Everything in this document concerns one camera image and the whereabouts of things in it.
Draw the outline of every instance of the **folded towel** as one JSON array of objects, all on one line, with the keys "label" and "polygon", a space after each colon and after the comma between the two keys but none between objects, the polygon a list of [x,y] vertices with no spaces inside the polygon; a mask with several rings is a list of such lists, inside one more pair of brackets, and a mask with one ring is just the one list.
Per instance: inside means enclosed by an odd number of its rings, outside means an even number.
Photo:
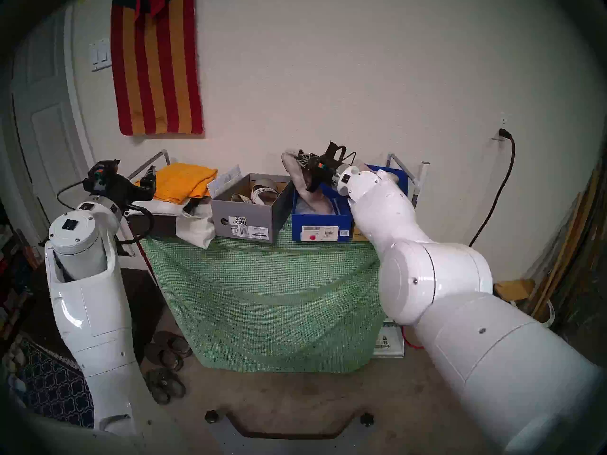
[{"label": "folded towel", "polygon": [[156,173],[154,198],[182,204],[188,197],[209,195],[207,184],[217,177],[217,169],[195,164],[172,163]]}]

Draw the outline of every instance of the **wooden board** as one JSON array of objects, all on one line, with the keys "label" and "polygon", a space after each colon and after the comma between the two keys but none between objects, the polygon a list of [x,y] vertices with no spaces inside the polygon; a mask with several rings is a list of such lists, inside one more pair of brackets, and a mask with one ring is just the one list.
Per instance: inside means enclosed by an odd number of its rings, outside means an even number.
[{"label": "wooden board", "polygon": [[565,255],[565,247],[567,245],[567,241],[571,237],[571,232],[573,231],[575,219],[577,218],[578,211],[580,210],[582,195],[578,194],[576,199],[577,199],[577,201],[575,202],[575,208],[573,210],[573,214],[571,215],[571,220],[569,221],[569,226],[567,228],[567,234],[565,235],[565,240],[563,241],[563,244],[560,247],[557,259],[554,261],[554,265],[552,266],[552,269],[549,270],[548,273],[542,279],[540,286],[538,287],[536,293],[532,297],[532,301],[535,303],[535,306],[533,307],[533,311],[530,313],[530,315],[533,317],[537,314],[538,310],[540,309],[540,304],[542,303],[542,300],[546,296],[548,287],[550,287],[550,284],[552,283],[552,280],[554,279],[554,273],[556,270],[558,270],[560,263],[563,260],[563,256]]},{"label": "wooden board", "polygon": [[575,258],[572,268],[563,279],[563,284],[558,290],[558,298],[560,299],[558,307],[559,321],[561,322],[572,312],[572,307],[578,295],[574,291],[579,291],[586,286],[586,282],[590,279],[596,266],[599,252],[604,247],[604,236],[607,227],[607,198],[605,194],[607,194],[607,176],[604,176],[602,185],[598,190],[599,199],[583,249]]},{"label": "wooden board", "polygon": [[568,231],[568,237],[565,238],[565,242],[563,247],[561,248],[561,252],[558,255],[557,263],[555,264],[554,269],[552,270],[551,277],[549,279],[549,283],[547,284],[546,289],[543,291],[540,300],[535,306],[533,313],[531,316],[535,317],[538,311],[546,304],[546,302],[551,298],[554,293],[555,288],[559,284],[563,274],[567,270],[569,263],[571,262],[576,250],[577,246],[580,242],[581,234],[584,231],[584,227],[586,226],[586,220],[588,219],[588,215],[594,204],[594,196],[597,191],[599,178],[598,169],[593,170],[593,175],[590,179],[589,186],[586,189],[586,192],[581,197],[579,204],[577,205],[577,212],[575,215],[575,220],[570,226],[570,230]]}]

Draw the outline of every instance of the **slipper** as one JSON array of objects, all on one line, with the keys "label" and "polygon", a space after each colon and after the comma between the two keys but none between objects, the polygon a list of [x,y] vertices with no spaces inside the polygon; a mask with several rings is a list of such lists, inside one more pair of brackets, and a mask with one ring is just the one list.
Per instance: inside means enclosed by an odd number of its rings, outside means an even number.
[{"label": "slipper", "polygon": [[161,365],[174,371],[178,371],[183,367],[183,359],[179,355],[153,342],[146,344],[144,354],[150,362],[156,365]]},{"label": "slipper", "polygon": [[183,336],[170,331],[158,331],[154,334],[154,342],[165,349],[170,349],[181,357],[192,355],[192,348]]},{"label": "slipper", "polygon": [[183,398],[186,394],[186,387],[179,377],[166,368],[157,368],[155,372],[156,382],[173,398]]},{"label": "slipper", "polygon": [[154,401],[159,405],[168,405],[170,402],[170,394],[168,394],[164,387],[158,382],[156,370],[148,371],[144,378]]}]

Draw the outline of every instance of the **black cable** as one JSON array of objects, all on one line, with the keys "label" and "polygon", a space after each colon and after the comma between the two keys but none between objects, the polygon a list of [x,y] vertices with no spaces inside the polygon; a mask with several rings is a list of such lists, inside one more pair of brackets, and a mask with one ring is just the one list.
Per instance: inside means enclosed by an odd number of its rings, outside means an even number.
[{"label": "black cable", "polygon": [[118,244],[119,245],[132,245],[133,243],[137,243],[139,241],[141,241],[143,238],[145,238],[146,236],[148,236],[150,234],[150,232],[152,231],[152,229],[154,228],[154,216],[150,213],[150,211],[144,207],[138,207],[137,205],[133,205],[133,204],[127,204],[126,205],[129,209],[131,210],[137,210],[138,212],[141,212],[142,214],[144,214],[147,219],[149,220],[149,225],[147,227],[147,230],[145,230],[145,232],[143,232],[143,234],[137,236],[137,237],[133,237],[132,240],[124,240],[124,241],[119,241]]},{"label": "black cable", "polygon": [[77,183],[70,184],[69,186],[64,187],[62,190],[60,190],[60,191],[57,193],[57,200],[59,201],[59,203],[60,203],[61,205],[63,205],[64,207],[67,207],[67,208],[68,208],[68,209],[70,209],[70,210],[76,210],[74,207],[70,207],[68,204],[66,204],[66,203],[62,202],[62,200],[59,198],[59,196],[60,196],[61,194],[63,194],[65,191],[67,191],[68,189],[71,189],[72,187],[76,187],[77,185],[82,184],[82,183],[83,183],[82,181],[78,181]]},{"label": "black cable", "polygon": [[356,159],[356,152],[355,152],[355,151],[353,151],[353,152],[352,152],[352,153],[350,153],[348,156],[346,156],[344,159],[342,159],[342,163],[343,163],[343,162],[344,162],[346,159],[350,158],[350,156],[352,156],[352,155],[354,155],[354,158],[352,158],[352,162],[351,162],[350,164],[354,164],[354,160]]},{"label": "black cable", "polygon": [[512,166],[514,166],[514,153],[516,152],[514,139],[513,139],[512,135],[506,129],[500,129],[498,134],[500,137],[509,139],[510,142],[512,143],[512,156],[510,157],[510,166],[508,166],[508,172],[506,173],[506,177],[504,177],[504,180],[501,182],[501,186],[498,189],[497,194],[495,195],[495,200],[493,201],[493,205],[491,206],[491,210],[489,210],[489,214],[487,215],[487,218],[485,218],[485,221],[483,221],[481,228],[478,229],[477,234],[474,235],[474,238],[468,245],[470,247],[472,247],[474,242],[477,240],[478,235],[481,234],[481,231],[483,231],[483,228],[485,228],[485,225],[487,225],[487,222],[491,218],[491,215],[493,214],[493,211],[495,210],[495,206],[497,205],[497,201],[500,198],[501,191],[504,189],[504,186],[506,185],[506,182],[507,182],[508,178],[510,177],[510,173],[512,172]]}]

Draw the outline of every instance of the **paper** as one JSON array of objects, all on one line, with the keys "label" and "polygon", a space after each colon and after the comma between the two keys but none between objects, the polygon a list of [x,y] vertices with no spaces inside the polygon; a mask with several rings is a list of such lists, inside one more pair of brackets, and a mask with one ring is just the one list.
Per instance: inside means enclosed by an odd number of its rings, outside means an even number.
[{"label": "paper", "polygon": [[241,179],[242,173],[240,172],[240,166],[237,164],[227,173],[217,176],[206,186],[206,188],[209,189],[211,198],[216,198],[219,194],[229,189]]},{"label": "paper", "polygon": [[246,217],[228,217],[230,225],[243,225],[246,226]]}]

